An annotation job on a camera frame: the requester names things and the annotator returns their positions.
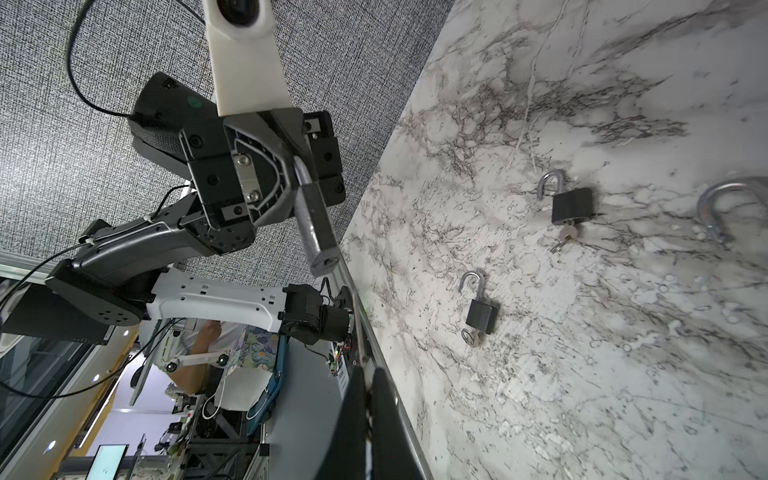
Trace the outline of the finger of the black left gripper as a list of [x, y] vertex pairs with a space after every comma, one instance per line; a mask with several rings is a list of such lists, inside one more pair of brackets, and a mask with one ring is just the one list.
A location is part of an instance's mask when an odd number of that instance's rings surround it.
[[327, 111], [303, 114], [304, 133], [307, 136], [321, 193], [327, 206], [342, 204], [346, 199], [343, 166], [330, 113]]
[[299, 179], [295, 160], [306, 159], [303, 112], [278, 108], [224, 118], [236, 176], [256, 227], [291, 216]]

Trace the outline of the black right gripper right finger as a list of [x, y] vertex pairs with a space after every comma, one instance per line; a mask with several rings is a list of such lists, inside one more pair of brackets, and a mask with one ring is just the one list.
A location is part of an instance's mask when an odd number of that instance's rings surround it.
[[370, 394], [372, 478], [423, 479], [395, 405], [391, 384], [382, 368], [375, 370]]

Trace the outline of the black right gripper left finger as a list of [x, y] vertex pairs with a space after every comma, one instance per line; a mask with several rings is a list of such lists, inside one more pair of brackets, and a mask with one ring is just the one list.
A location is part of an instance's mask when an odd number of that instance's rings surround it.
[[339, 418], [316, 479], [366, 478], [367, 392], [363, 369], [355, 366]]

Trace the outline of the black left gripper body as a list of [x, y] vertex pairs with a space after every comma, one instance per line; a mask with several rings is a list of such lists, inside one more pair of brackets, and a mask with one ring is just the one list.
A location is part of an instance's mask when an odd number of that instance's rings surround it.
[[196, 188], [202, 219], [193, 224], [198, 237], [216, 252], [249, 247], [255, 229], [237, 179], [223, 121], [209, 117], [184, 122], [178, 134]]

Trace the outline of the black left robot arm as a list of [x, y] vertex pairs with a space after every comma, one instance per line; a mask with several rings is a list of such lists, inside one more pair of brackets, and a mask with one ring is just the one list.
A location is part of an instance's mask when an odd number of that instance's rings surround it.
[[145, 158], [187, 178], [190, 194], [135, 221], [92, 222], [78, 253], [46, 279], [53, 292], [112, 326], [200, 317], [241, 323], [312, 345], [348, 338], [352, 298], [312, 286], [247, 287], [177, 269], [249, 247], [264, 226], [294, 219], [311, 273], [341, 259], [328, 208], [346, 197], [326, 111], [273, 108], [222, 117], [165, 73], [153, 75], [128, 124]]

